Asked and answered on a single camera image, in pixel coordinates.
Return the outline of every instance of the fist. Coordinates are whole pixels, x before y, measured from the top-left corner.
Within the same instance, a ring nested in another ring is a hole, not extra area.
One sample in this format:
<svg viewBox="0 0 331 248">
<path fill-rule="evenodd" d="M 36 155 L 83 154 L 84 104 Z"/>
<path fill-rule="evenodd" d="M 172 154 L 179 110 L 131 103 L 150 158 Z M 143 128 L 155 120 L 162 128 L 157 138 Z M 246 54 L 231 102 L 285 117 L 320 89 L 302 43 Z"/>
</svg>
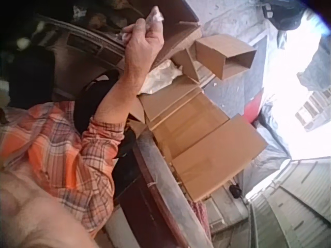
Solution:
<svg viewBox="0 0 331 248">
<path fill-rule="evenodd" d="M 154 22 L 146 30 L 145 20 L 138 19 L 135 24 L 125 27 L 123 32 L 130 35 L 125 49 L 125 74 L 144 81 L 164 44 L 163 24 Z"/>
</svg>

